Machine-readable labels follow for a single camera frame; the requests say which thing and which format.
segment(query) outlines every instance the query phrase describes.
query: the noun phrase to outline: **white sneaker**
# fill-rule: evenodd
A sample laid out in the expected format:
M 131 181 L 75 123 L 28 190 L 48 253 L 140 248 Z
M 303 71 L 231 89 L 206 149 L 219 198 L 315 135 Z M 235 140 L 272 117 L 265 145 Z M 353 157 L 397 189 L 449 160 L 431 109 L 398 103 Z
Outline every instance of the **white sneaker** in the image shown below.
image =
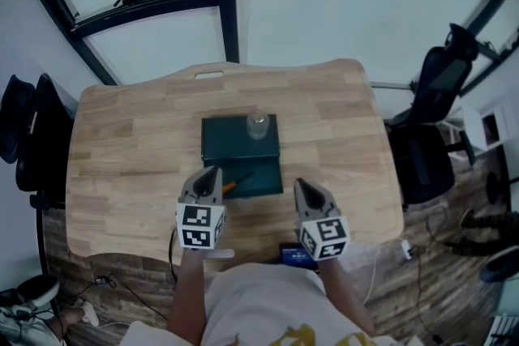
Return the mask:
M 90 301 L 85 301 L 81 298 L 78 298 L 75 301 L 74 307 L 79 307 L 84 311 L 84 317 L 82 320 L 85 323 L 90 323 L 94 327 L 99 326 L 99 318 L 97 317 L 96 311 L 94 310 L 94 306 Z

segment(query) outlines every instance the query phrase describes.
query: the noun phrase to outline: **black office chair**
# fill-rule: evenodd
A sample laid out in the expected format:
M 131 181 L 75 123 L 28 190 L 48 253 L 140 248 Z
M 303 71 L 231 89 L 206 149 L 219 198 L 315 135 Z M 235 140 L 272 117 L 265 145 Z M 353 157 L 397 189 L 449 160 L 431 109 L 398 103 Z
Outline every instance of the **black office chair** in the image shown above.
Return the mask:
M 474 150 L 464 131 L 461 141 L 445 145 L 434 125 L 450 111 L 478 56 L 478 44 L 464 28 L 450 24 L 445 47 L 425 57 L 410 109 L 387 122 L 389 143 L 405 205 L 431 200 L 454 186 L 450 152 L 465 151 L 474 164 Z
M 73 121 L 50 77 L 36 89 L 14 75 L 0 107 L 0 157 L 16 164 L 16 185 L 36 209 L 65 207 L 66 166 Z

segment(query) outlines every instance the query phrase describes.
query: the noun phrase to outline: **wooden table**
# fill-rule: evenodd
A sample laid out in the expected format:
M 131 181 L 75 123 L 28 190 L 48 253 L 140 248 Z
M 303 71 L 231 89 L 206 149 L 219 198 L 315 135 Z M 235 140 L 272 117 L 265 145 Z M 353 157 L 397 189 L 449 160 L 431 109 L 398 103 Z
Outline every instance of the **wooden table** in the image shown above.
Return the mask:
M 221 76 L 204 78 L 207 73 Z M 84 91 L 66 181 L 71 252 L 167 261 L 182 184 L 202 168 L 201 119 L 254 109 L 277 115 L 284 194 L 229 201 L 218 248 L 234 250 L 234 258 L 212 260 L 208 268 L 265 261 L 277 256 L 281 242 L 295 241 L 297 177 L 333 193 L 354 241 L 398 237 L 397 175 L 360 63 L 263 68 L 223 62 Z M 181 255 L 175 244 L 173 262 Z

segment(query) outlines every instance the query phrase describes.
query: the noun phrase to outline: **cable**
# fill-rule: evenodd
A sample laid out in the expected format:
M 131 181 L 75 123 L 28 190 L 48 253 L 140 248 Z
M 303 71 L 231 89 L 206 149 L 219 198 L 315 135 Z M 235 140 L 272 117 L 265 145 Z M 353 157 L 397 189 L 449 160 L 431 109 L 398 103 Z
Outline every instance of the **cable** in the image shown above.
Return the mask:
M 444 218 L 441 220 L 440 224 L 436 228 L 436 231 L 432 232 L 430 220 L 431 220 L 431 217 L 434 215 L 435 211 L 439 207 L 441 207 L 444 210 Z M 448 209 L 444 205 L 439 205 L 439 206 L 435 207 L 435 209 L 429 215 L 427 215 L 427 218 L 425 219 L 425 229 L 427 230 L 427 232 L 429 233 L 429 236 L 431 238 L 429 239 L 429 242 L 427 243 L 426 249 L 428 249 L 432 245 L 433 242 L 435 242 L 436 244 L 440 244 L 442 246 L 445 246 L 445 242 L 438 241 L 436 239 L 436 235 L 443 228 L 443 226 L 445 225 L 447 220 L 448 220 Z
M 68 302 L 69 300 L 72 300 L 72 299 L 76 299 L 77 297 L 79 297 L 81 294 L 83 294 L 85 291 L 87 291 L 89 288 L 91 288 L 94 285 L 97 285 L 97 284 L 96 283 L 91 283 L 91 284 L 87 285 L 83 289 L 83 291 L 81 293 L 77 293 L 77 294 L 74 294 L 73 296 L 65 297 L 63 300 L 61 300 L 59 302 L 59 304 L 66 303 L 66 302 Z
M 37 316 L 38 314 L 49 313 L 50 311 L 52 311 L 52 309 L 47 309 L 47 310 L 37 311 L 37 312 L 34 312 L 34 313 L 22 314 L 22 315 L 20 315 L 20 316 L 16 316 L 15 314 L 13 314 L 13 313 L 11 312 L 11 316 L 7 315 L 7 317 L 12 318 L 12 319 L 15 320 L 16 322 L 19 322 L 20 320 L 29 320 L 29 319 L 31 319 L 31 318 Z
M 175 274 L 175 271 L 173 269 L 172 258 L 173 258 L 173 246 L 174 246 L 174 240 L 175 240 L 176 233 L 177 233 L 177 229 L 173 228 L 173 231 L 171 231 L 171 238 L 169 239 L 169 255 L 168 255 L 169 271 L 171 272 L 171 275 L 173 276 L 173 280 L 175 282 L 175 285 L 177 285 L 178 277 Z
M 431 220 L 431 217 L 434 215 L 435 211 L 438 208 L 442 208 L 443 209 L 444 218 L 440 221 L 440 224 L 437 226 L 436 230 L 432 231 L 430 220 Z M 422 293 L 423 293 L 423 288 L 422 288 L 422 254 L 427 252 L 427 250 L 431 247 L 431 245 L 434 242 L 436 244 L 440 244 L 440 245 L 446 246 L 446 244 L 444 242 L 438 241 L 436 239 L 436 235 L 443 228 L 443 226 L 445 225 L 447 220 L 448 220 L 448 209 L 447 209 L 447 207 L 444 206 L 444 205 L 437 206 L 429 215 L 427 215 L 427 218 L 425 219 L 425 229 L 427 230 L 427 232 L 429 233 L 429 236 L 430 236 L 429 242 L 427 243 L 427 245 L 425 247 L 415 246 L 414 249 L 412 249 L 412 252 L 413 253 L 416 252 L 416 255 L 418 256 L 418 281 L 417 281 L 417 283 L 418 283 L 418 299 L 417 299 L 417 302 L 416 302 L 416 308 L 417 308 L 417 311 L 418 311 L 418 320 L 420 321 L 422 326 L 425 328 L 425 330 L 431 335 L 431 337 L 434 340 L 434 342 L 437 343 L 437 344 L 443 344 L 444 340 L 441 337 L 439 337 L 438 335 L 436 335 L 435 333 L 432 332 L 432 330 L 425 324 L 425 322 L 423 321 L 423 317 L 422 317 Z
M 366 304 L 367 301 L 370 298 L 371 291 L 373 291 L 373 286 L 375 284 L 375 276 L 376 276 L 376 259 L 379 257 L 380 251 L 382 251 L 382 247 L 379 248 L 378 251 L 376 251 L 375 256 L 373 257 L 373 272 L 371 274 L 371 283 L 370 283 L 370 289 L 367 291 L 366 298 L 364 298 L 363 304 Z
M 431 331 L 431 329 L 429 329 L 429 327 L 425 324 L 425 322 L 423 321 L 423 318 L 422 318 L 421 301 L 422 301 L 423 288 L 422 288 L 422 256 L 421 256 L 421 252 L 420 252 L 420 249 L 422 247 L 417 246 L 416 248 L 417 248 L 416 254 L 418 256 L 418 300 L 416 302 L 416 308 L 418 310 L 418 320 L 420 321 L 422 326 L 425 328 L 425 330 L 427 330 L 429 332 L 429 334 L 432 336 L 432 338 L 434 339 L 436 335 Z
M 146 302 L 144 302 L 144 300 L 142 298 L 140 298 L 130 287 L 128 287 L 126 284 L 124 284 L 113 272 L 111 272 L 108 276 L 108 279 L 110 280 L 110 277 L 113 276 L 117 279 L 117 281 L 120 283 L 121 286 L 123 286 L 126 290 L 128 290 L 130 293 L 132 293 L 135 298 L 137 300 L 139 300 L 143 305 L 145 305 L 146 307 L 148 307 L 151 311 L 154 311 L 155 313 L 157 313 L 159 316 L 161 316 L 165 321 L 168 321 L 168 318 L 166 316 L 164 316 L 160 311 L 157 311 L 155 309 L 153 309 L 153 307 L 151 307 L 149 304 L 147 304 Z
M 102 329 L 103 327 L 112 326 L 113 324 L 125 324 L 127 326 L 131 325 L 131 323 L 126 323 L 126 322 L 112 322 L 112 323 L 108 323 L 108 324 L 103 324 L 102 326 L 92 326 L 92 324 L 87 324 L 87 323 L 76 323 L 76 324 L 79 324 L 80 326 L 95 327 L 96 329 Z
M 6 314 L 5 312 L 4 312 L 3 314 L 4 314 L 6 317 L 10 317 L 10 318 L 12 318 L 12 319 L 16 322 L 16 324 L 18 325 L 18 327 L 19 327 L 19 334 L 18 334 L 18 338 L 15 340 L 15 343 L 18 343 L 18 342 L 20 342 L 20 341 L 22 340 L 22 325 L 21 325 L 21 323 L 19 322 L 19 319 L 16 318 L 15 314 L 14 314 L 12 311 L 10 311 L 10 310 L 8 310 L 8 311 L 9 311 L 9 313 L 11 313 L 11 316 L 10 316 L 9 314 Z

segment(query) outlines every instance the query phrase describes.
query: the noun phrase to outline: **wooden floor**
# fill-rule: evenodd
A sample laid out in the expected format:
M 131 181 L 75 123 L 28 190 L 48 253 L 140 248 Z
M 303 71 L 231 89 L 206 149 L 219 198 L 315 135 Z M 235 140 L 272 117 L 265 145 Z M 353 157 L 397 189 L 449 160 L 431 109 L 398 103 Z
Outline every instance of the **wooden floor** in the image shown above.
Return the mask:
M 430 237 L 425 221 L 430 216 L 433 230 L 442 224 L 444 209 L 448 218 L 437 233 L 438 240 L 454 241 L 462 235 L 458 223 L 466 208 L 477 212 L 499 213 L 505 210 L 503 201 L 489 206 L 485 194 L 485 179 L 490 170 L 500 174 L 497 154 L 492 152 L 478 159 L 474 169 L 467 163 L 455 163 L 457 184 L 446 195 L 424 206 L 411 206 L 405 213 L 406 238 L 412 246 L 427 247 Z M 132 288 L 144 301 L 163 314 L 168 313 L 174 294 L 174 282 L 166 263 L 132 255 L 103 254 L 81 258 L 68 252 L 65 236 L 64 211 L 45 212 L 45 248 L 50 272 L 61 278 L 59 298 L 81 292 L 95 277 L 113 273 Z M 491 234 L 479 233 L 474 239 L 487 239 Z M 433 345 L 431 334 L 418 320 L 418 259 L 406 261 L 400 241 L 383 246 L 358 246 L 352 244 L 343 259 L 359 296 L 367 295 L 373 259 L 378 254 L 375 284 L 367 308 L 380 334 L 397 340 L 407 340 L 412 335 L 420 337 L 425 345 Z M 478 279 L 484 258 L 461 258 L 449 253 L 440 244 L 428 246 L 421 255 L 422 262 L 422 319 L 430 330 L 444 339 L 446 344 L 466 342 L 480 344 L 486 335 L 499 296 L 497 284 L 484 284 Z M 94 286 L 81 295 L 96 308 L 101 325 L 110 322 L 141 320 L 163 327 L 164 319 L 147 309 L 121 284 L 116 288 Z M 73 346 L 92 344 L 118 344 L 127 326 L 111 325 L 104 328 L 75 326 L 69 331 Z

